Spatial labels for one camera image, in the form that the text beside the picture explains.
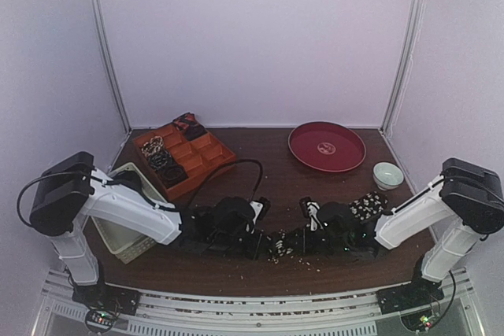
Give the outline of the black white floral tie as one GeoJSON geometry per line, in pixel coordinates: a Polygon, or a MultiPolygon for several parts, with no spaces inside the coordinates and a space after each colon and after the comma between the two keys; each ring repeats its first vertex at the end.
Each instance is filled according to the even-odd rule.
{"type": "MultiPolygon", "coordinates": [[[[390,213],[388,203],[385,194],[372,191],[348,204],[336,201],[318,204],[320,210],[317,215],[324,225],[322,231],[328,233],[334,246],[332,256],[347,255],[355,260],[375,260],[381,247],[374,240],[374,227],[380,216],[390,213]]],[[[311,257],[299,256],[293,251],[295,231],[308,227],[308,223],[292,231],[269,236],[270,257],[276,260],[286,256],[311,257]]]]}

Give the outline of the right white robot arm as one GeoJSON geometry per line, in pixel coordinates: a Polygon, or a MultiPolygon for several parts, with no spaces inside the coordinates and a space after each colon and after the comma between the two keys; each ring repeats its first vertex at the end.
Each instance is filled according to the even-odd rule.
{"type": "Polygon", "coordinates": [[[308,256],[332,255],[338,249],[376,258],[446,218],[453,223],[419,260],[416,278],[404,288],[409,305],[421,305],[449,270],[479,241],[503,228],[503,192],[496,172],[449,158],[421,192],[390,207],[385,194],[373,191],[350,203],[319,205],[300,201],[308,224],[289,236],[291,247],[308,256]]]}

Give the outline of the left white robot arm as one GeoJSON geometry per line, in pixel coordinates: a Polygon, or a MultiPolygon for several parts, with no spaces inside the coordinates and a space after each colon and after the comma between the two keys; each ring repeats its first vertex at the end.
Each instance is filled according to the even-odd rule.
{"type": "Polygon", "coordinates": [[[261,238],[256,223],[271,204],[266,198],[225,197],[214,206],[192,208],[149,198],[138,181],[111,178],[94,165],[88,152],[78,152],[27,183],[36,188],[28,217],[20,221],[47,236],[73,282],[97,308],[113,301],[102,281],[100,263],[91,252],[79,219],[92,216],[136,231],[156,243],[191,253],[247,250],[261,238]]]}

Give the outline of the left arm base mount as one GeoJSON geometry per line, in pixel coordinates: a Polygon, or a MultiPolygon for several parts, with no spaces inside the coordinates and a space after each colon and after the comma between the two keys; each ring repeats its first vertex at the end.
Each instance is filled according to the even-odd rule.
{"type": "Polygon", "coordinates": [[[72,300],[86,307],[84,325],[95,335],[111,331],[120,315],[134,316],[139,306],[141,293],[138,290],[111,286],[99,279],[91,286],[79,286],[71,274],[72,300]]]}

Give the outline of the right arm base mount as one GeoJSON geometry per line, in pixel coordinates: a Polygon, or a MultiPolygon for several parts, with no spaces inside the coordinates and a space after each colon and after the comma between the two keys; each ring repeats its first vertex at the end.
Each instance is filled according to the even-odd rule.
{"type": "Polygon", "coordinates": [[[436,322],[435,306],[440,310],[444,293],[440,282],[414,277],[410,283],[381,289],[376,298],[382,315],[401,312],[402,325],[413,332],[426,332],[436,322]]]}

